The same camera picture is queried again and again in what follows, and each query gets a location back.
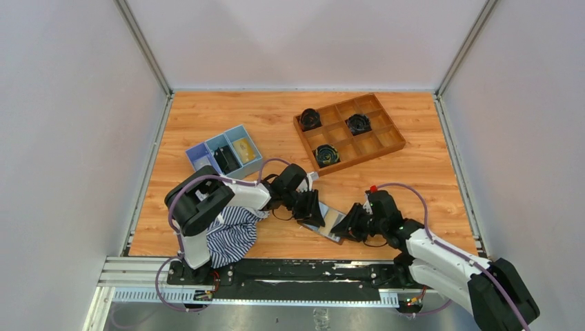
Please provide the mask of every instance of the metal bracket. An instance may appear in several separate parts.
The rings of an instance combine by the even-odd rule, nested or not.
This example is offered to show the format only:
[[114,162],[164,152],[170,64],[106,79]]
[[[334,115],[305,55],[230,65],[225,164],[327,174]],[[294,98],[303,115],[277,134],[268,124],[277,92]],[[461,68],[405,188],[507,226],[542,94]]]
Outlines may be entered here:
[[[398,308],[398,294],[380,291],[378,301],[327,301],[327,300],[255,300],[255,299],[213,299],[213,301],[197,300],[195,290],[165,289],[163,298],[174,304],[204,305],[272,305],[296,307],[363,307],[363,308]],[[153,288],[116,288],[113,302],[160,302]]]
[[[155,278],[161,264],[166,260],[163,257],[108,257],[103,265],[97,286],[144,288],[154,287]],[[212,285],[168,285],[168,265],[163,268],[159,284],[165,288],[189,288],[192,290],[213,290]]]
[[169,96],[165,108],[161,114],[159,125],[157,127],[157,133],[155,135],[155,140],[152,142],[152,149],[150,150],[150,156],[148,157],[146,170],[144,171],[144,177],[142,178],[142,183],[140,185],[137,197],[135,199],[136,204],[134,206],[134,211],[132,213],[132,218],[130,220],[130,228],[128,229],[126,240],[124,241],[124,245],[120,253],[121,256],[128,256],[128,253],[130,251],[130,246],[132,245],[132,240],[134,239],[136,225],[138,225],[138,218],[140,216],[140,212],[142,211],[142,205],[144,204],[146,190],[148,189],[148,184],[150,182],[150,176],[152,175],[152,169],[155,167],[155,161],[157,160],[157,154],[159,153],[159,147],[163,139],[163,133],[168,120],[168,115],[170,114],[170,107],[172,105],[174,98],[175,98],[174,93]]
[[435,99],[435,109],[437,110],[437,115],[439,116],[439,122],[441,123],[441,129],[443,130],[443,135],[445,136],[445,142],[447,144],[447,151],[449,151],[449,157],[451,158],[451,164],[453,165],[453,170],[455,171],[455,177],[457,178],[457,185],[459,186],[459,191],[461,193],[461,197],[463,199],[463,204],[465,207],[465,211],[467,212],[467,217],[469,220],[469,225],[471,227],[471,233],[477,242],[481,243],[481,247],[483,252],[488,255],[488,250],[484,247],[482,241],[482,234],[479,226],[479,221],[477,220],[477,216],[475,214],[474,209],[474,199],[473,195],[470,193],[468,187],[468,183],[466,180],[465,172],[462,167],[461,157],[459,155],[459,150],[457,149],[456,139],[451,133],[451,124],[448,119],[448,116],[445,112],[445,107],[443,103],[443,98],[438,97],[437,95],[433,96]]
[[442,96],[443,93],[445,93],[445,90],[447,90],[447,87],[451,83],[453,76],[455,76],[455,73],[457,72],[461,63],[465,59],[465,56],[471,49],[471,46],[475,42],[477,36],[482,31],[482,28],[486,25],[486,22],[488,21],[493,11],[493,8],[495,7],[498,1],[499,0],[487,0],[486,3],[484,4],[484,7],[479,12],[479,16],[477,17],[473,24],[473,27],[467,34],[467,37],[465,38],[463,45],[459,49],[459,52],[457,52],[457,55],[453,59],[451,66],[447,70],[447,73],[445,74],[443,81],[441,81],[441,84],[439,85],[439,88],[436,91],[436,94],[438,96]]
[[169,97],[172,94],[172,89],[168,85],[168,82],[159,64],[157,63],[155,56],[152,54],[152,50],[148,46],[146,38],[144,38],[144,34],[142,34],[142,31],[140,31],[138,22],[136,21],[136,18],[134,17],[134,14],[130,9],[130,5],[128,5],[128,2],[126,0],[114,0],[114,3],[120,10],[120,15],[124,18],[124,21],[126,21],[126,24],[128,25],[128,28],[130,29],[130,32],[132,33],[132,36],[134,37],[134,40],[138,45],[138,48],[140,48],[140,50],[142,51],[144,59],[150,66],[150,69],[152,70],[152,73],[155,75],[157,81],[159,82],[159,85],[161,86],[167,97]]
[[114,297],[114,288],[96,288],[92,303],[83,324],[83,331],[102,331]]

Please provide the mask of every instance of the wooden grid box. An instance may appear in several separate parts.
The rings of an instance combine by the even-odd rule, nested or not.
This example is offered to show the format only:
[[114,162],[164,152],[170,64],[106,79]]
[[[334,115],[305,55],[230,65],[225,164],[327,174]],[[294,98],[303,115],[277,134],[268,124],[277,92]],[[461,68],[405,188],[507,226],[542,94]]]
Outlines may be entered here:
[[[335,103],[316,111],[321,117],[321,126],[318,128],[303,132],[299,124],[300,114],[292,122],[319,176],[396,152],[406,145],[406,140],[374,94]],[[353,136],[345,120],[354,114],[366,115],[372,130]],[[339,162],[320,168],[314,152],[324,144],[335,147],[339,153]]]

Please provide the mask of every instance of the wood grain surface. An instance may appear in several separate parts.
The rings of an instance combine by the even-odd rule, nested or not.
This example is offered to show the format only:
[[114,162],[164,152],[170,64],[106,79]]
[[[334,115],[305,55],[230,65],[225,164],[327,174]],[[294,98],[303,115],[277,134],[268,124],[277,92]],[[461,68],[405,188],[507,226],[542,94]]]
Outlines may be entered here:
[[[319,108],[357,97],[361,92],[178,92],[172,103],[159,154],[150,178],[130,255],[172,256],[177,239],[167,224],[163,199],[193,173],[185,150],[223,131],[244,124],[264,159],[280,157],[313,171],[292,123],[305,108]],[[450,163],[449,153],[430,93],[377,93],[406,139],[404,149],[360,163],[315,182],[319,199],[347,212],[363,202],[364,191],[397,181],[414,186],[429,205],[431,230],[460,248],[476,253],[470,226]],[[264,175],[280,173],[281,163],[269,163]],[[248,177],[256,179],[257,173]],[[405,217],[422,221],[417,197],[402,188],[388,190]],[[275,211],[288,218],[285,209]],[[290,259],[392,259],[398,251],[370,248],[345,241],[338,245],[294,221],[270,216],[257,226],[258,240],[246,257]],[[380,236],[368,243],[381,244]]]

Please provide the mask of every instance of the white panel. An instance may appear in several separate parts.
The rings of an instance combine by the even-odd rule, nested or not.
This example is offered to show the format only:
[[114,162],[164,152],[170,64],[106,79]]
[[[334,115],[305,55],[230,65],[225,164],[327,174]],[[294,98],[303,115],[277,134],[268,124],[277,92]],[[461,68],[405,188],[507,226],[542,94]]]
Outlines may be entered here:
[[445,96],[490,253],[583,330],[585,3],[500,1]]
[[130,0],[174,88],[437,88],[484,0]]
[[165,96],[113,1],[4,1],[2,330],[80,330]]

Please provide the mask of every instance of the blue and white striped fabric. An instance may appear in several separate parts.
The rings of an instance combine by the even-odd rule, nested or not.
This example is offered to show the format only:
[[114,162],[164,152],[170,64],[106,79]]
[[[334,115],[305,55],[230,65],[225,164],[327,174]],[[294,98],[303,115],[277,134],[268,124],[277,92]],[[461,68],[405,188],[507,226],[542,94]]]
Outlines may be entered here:
[[256,242],[256,223],[268,217],[261,212],[243,207],[225,207],[207,228],[207,248],[211,268],[238,262]]

